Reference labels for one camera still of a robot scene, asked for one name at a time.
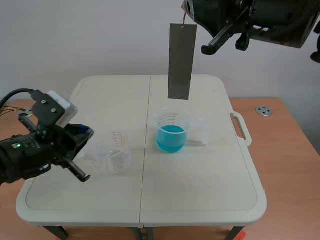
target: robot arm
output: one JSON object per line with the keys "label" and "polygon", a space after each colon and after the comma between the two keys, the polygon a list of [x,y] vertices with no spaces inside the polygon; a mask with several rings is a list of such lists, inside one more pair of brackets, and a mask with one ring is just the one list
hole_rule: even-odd
{"label": "robot arm", "polygon": [[52,164],[69,169],[81,182],[86,182],[90,175],[74,164],[73,159],[94,131],[81,124],[69,124],[78,110],[53,91],[43,94],[39,90],[15,90],[0,102],[0,109],[10,97],[21,92],[30,93],[36,101],[32,111],[38,124],[35,126],[25,113],[20,113],[19,121],[30,133],[0,141],[0,185],[40,176]]}
{"label": "robot arm", "polygon": [[[182,8],[213,37],[201,48],[213,55],[234,34],[241,34],[235,44],[241,51],[250,39],[301,48],[319,17],[320,0],[184,0]],[[319,52],[311,58],[320,63]]]}

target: wooden table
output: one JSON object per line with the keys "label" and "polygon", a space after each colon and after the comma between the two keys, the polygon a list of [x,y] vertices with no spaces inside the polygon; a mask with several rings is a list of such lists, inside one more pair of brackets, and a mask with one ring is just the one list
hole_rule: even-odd
{"label": "wooden table", "polygon": [[[250,154],[265,188],[268,207],[264,217],[246,227],[245,240],[302,240],[320,237],[320,156],[312,147],[281,100],[242,98],[231,100],[233,109],[245,119],[253,142]],[[17,102],[26,106],[26,102]],[[270,117],[255,112],[258,105],[273,110]],[[16,122],[16,113],[0,118],[0,139],[26,134]],[[1,240],[54,240],[41,227],[29,226],[16,214],[16,198],[23,181],[0,188]],[[68,227],[70,240],[135,239],[130,229],[114,227]],[[221,227],[159,227],[156,240],[222,240]]]}

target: measuring cup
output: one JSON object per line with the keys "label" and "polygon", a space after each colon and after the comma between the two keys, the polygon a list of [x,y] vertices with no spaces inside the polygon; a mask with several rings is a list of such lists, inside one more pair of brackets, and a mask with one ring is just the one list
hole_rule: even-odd
{"label": "measuring cup", "polygon": [[202,129],[202,139],[195,144],[207,145],[205,125],[201,118],[191,117],[186,111],[163,108],[152,119],[156,125],[156,142],[166,152],[175,153],[182,149],[188,132],[194,128]]}
{"label": "measuring cup", "polygon": [[126,131],[96,133],[78,156],[91,165],[96,177],[119,174],[131,164],[131,145]]}

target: blue liquid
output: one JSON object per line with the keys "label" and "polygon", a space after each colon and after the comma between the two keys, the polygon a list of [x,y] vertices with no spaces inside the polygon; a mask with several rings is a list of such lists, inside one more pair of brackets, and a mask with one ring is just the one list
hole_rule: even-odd
{"label": "blue liquid", "polygon": [[162,150],[169,153],[175,153],[175,152],[178,152],[180,149],[182,149],[182,147],[186,144],[187,134],[184,132],[184,130],[181,127],[168,125],[168,126],[162,127],[161,129],[167,131],[167,132],[164,132],[162,130],[158,130],[156,135],[156,142]]}

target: gray metal strip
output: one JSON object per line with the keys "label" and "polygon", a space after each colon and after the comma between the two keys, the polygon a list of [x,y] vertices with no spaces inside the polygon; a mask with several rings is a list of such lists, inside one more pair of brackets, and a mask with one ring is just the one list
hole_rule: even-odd
{"label": "gray metal strip", "polygon": [[168,98],[188,100],[197,25],[170,24]]}

